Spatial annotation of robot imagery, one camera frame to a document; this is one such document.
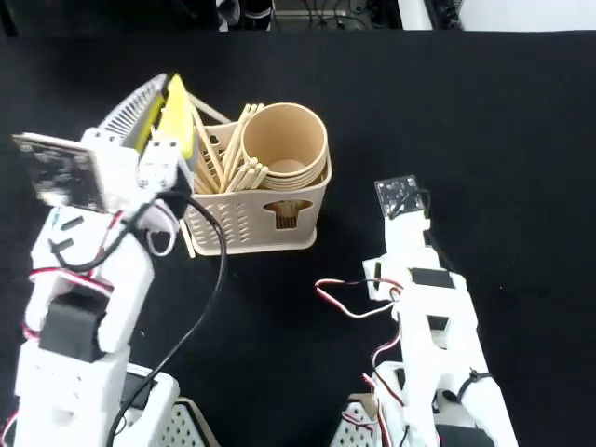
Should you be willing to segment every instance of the red white black wire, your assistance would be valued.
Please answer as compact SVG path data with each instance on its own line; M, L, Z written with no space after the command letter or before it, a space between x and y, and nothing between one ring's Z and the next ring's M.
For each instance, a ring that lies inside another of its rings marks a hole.
M19 418L19 410L15 411L7 419L7 422L5 423L4 428L2 429L2 436L0 437L0 443L1 443L2 447L8 447L8 444L7 444L8 432L10 431L12 426L15 425L15 422L17 422L18 418Z
M327 301L328 303L337 307L339 310L344 312L344 314L346 314L347 316L349 316L351 318L355 318L355 319L368 318L373 315L385 312L385 311L389 310L391 307L393 307L394 303L392 302L387 305L377 307L376 309L370 310L363 314L355 314L354 312L350 311L347 307L345 307L345 305L343 305L341 302L339 302L337 299L335 299L328 292L324 291L321 288L321 286L329 285L329 284L342 284L342 285L346 285L346 286L356 286L356 285L362 284L364 282L385 282L387 284L392 285L393 287L391 288L391 292L390 292L392 298L394 298L394 292L396 292L397 294L400 294L401 290L403 289L401 284L399 284L397 281L394 281L393 279L386 279L386 278L363 279L361 281L344 281L342 279L324 278L324 279L319 279L315 283L315 291L317 292L318 296L323 298L325 301Z

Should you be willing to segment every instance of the wooden stick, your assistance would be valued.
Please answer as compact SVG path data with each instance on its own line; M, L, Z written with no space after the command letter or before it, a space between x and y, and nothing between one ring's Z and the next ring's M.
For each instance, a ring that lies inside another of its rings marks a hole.
M218 157L217 153L215 152L215 149L213 149L213 146L211 146L209 134L207 133L207 130L205 129L205 126L203 125L203 121L201 121L201 117L198 114L198 112L196 111L196 108L191 107L191 111L193 114L193 119L195 120L196 130L198 130L198 135L200 136L201 140L203 140L203 144L205 144L207 153L209 154L211 162L213 163L213 167L215 168L215 172L217 173L217 176L219 177L219 181L221 183L224 178L224 168L222 168L222 164L220 163L220 158Z
M264 108L264 104L259 104L259 105L253 104L251 117L263 108ZM236 151L236 156L234 157L234 161L232 162L232 171L234 171L234 168L238 165L238 163L240 163L241 157L242 157L242 151L239 149L239 145L238 145L238 149Z
M240 124L246 120L246 118L249 115L250 109L251 109L250 104L246 104L244 106L244 109L242 109L242 113L240 114L240 118L237 121L237 125L234 128L234 131L232 132L232 137L230 138L230 142L227 144L227 147L225 148L225 152L223 153L222 161L223 161L223 169L225 172L227 172L229 170L229 169L227 169L228 159L229 159L230 153L231 153L231 151L229 149L231 149L232 146L235 144L235 141L237 141L238 138L240 138L240 133L242 132L242 126L240 126Z
M242 178L242 180L238 184L236 190L244 191L245 189L248 189L249 186L252 185L252 182L254 182L254 179L256 176L257 176L257 171L254 168L250 168L249 170L247 170L246 175Z
M195 247L193 247L193 241L190 238L190 234L188 233L188 228L186 227L186 222L184 221L184 219L180 220L180 229L183 233L184 244L186 244L188 256L190 256L190 259L195 259Z
M235 159L236 150L238 150L240 143L240 135L242 133L242 129L244 128L246 121L251 116L252 108L252 104L246 104L244 106L242 115L240 115L237 125L234 128L234 132L232 133L232 138L230 138L230 143L227 145L227 148L223 153L224 180L222 180L222 182L220 183L220 193L226 190L227 185L232 181L232 177L234 176L234 170L236 165L232 166L232 161Z
M195 189L199 194L213 194L209 186L195 175Z
M267 166L262 166L261 170L257 174L257 178L254 179L254 182L252 182L251 189L257 189L259 186L261 186L261 183L263 182L265 176L268 173L269 173L269 168Z
M236 191L238 184L244 178L244 174L246 174L246 166L242 166L238 170L238 172L236 173L236 175L232 179L232 182L230 182L230 184L228 185L228 187L225 189L225 192L226 193L232 193L232 192Z
M213 180L211 173L207 169L207 161L205 161L205 158L201 154L200 150L198 151L198 160L195 164L195 170L197 171L199 178L209 184L212 191L217 191L219 189L218 184L215 182L215 180Z

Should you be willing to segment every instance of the black background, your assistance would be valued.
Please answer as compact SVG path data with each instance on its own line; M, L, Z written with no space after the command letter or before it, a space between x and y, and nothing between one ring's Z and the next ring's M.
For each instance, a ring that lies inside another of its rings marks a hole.
M231 259L221 299L168 366L223 445L323 445L361 388L389 316L354 321L313 293L384 251L373 181L416 174L435 238L467 277L485 355L520 445L593 445L596 34L180 34L0 41L3 281L0 404L8 415L29 250L47 208L9 134L77 139L160 72L226 115L300 102L328 126L334 178L312 249ZM201 313L215 259L179 240L132 361L154 366ZM364 290L349 294L370 307Z

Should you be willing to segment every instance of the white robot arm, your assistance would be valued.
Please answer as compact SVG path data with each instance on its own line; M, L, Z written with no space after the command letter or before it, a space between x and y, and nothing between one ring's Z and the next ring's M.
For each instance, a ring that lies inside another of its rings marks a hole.
M376 366L373 360L373 374L365 376L377 406L370 426L376 445L439 447L436 426L447 425L479 427L494 446L516 447L501 390L482 353L467 283L443 269L425 241L427 191L418 189L414 177L376 187L386 216L386 254L363 266L371 299L392 302L399 325L392 345L400 341L402 354L402 362ZM344 418L332 445L342 445L349 425Z

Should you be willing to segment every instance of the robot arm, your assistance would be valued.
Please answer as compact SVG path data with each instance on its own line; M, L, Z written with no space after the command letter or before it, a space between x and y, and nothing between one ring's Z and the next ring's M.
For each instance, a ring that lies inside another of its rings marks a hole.
M435 425L442 423L480 427L495 446L517 446L501 390L488 373L467 283L441 268L439 255L425 242L430 220L415 179L376 186L386 214L387 253L365 261L364 271L368 279L390 278L403 286L392 311L400 326L403 362L386 362L377 371L394 384L404 405L388 396L384 386L375 388L384 413L391 417L387 425L393 444L401 445L404 439L404 446L438 447ZM371 299L386 300L391 287L370 283ZM405 372L401 386L395 381L397 369ZM457 401L439 405L437 396L444 391Z

